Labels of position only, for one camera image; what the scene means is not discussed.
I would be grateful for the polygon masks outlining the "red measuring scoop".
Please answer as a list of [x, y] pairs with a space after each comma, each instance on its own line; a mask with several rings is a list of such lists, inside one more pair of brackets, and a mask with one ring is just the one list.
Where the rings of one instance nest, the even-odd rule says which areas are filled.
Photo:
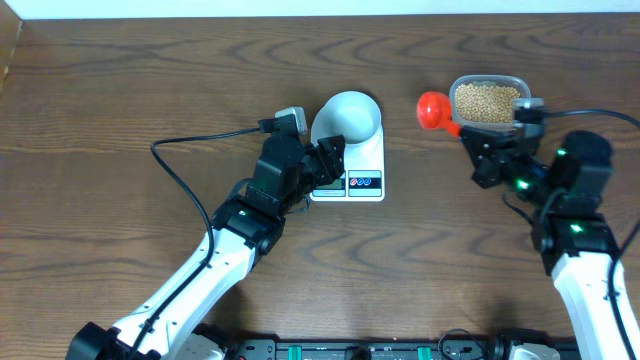
[[460, 136], [461, 126], [452, 120], [452, 105], [443, 93], [423, 93], [416, 106], [416, 116], [423, 129], [443, 129], [456, 138]]

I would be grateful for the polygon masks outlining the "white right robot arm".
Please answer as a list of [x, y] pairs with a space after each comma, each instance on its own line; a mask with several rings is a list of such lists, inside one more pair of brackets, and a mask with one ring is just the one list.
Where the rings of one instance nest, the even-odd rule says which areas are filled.
[[538, 136], [470, 126], [459, 131], [473, 181], [505, 185], [534, 211], [531, 239], [569, 313], [584, 359], [636, 359], [639, 325], [624, 283], [624, 249], [600, 213], [613, 150], [588, 131], [566, 135], [551, 164], [535, 158]]

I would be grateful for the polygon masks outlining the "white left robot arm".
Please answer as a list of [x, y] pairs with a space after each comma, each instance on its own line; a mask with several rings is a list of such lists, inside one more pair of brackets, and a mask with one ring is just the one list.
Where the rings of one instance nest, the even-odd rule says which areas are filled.
[[266, 139], [253, 176], [239, 180], [216, 211], [200, 212], [206, 232], [194, 253], [145, 303], [111, 328], [87, 323], [72, 338], [67, 358], [176, 358], [211, 308], [272, 250], [287, 214], [314, 189], [345, 172], [345, 138], [304, 144], [301, 116], [263, 119], [256, 130]]

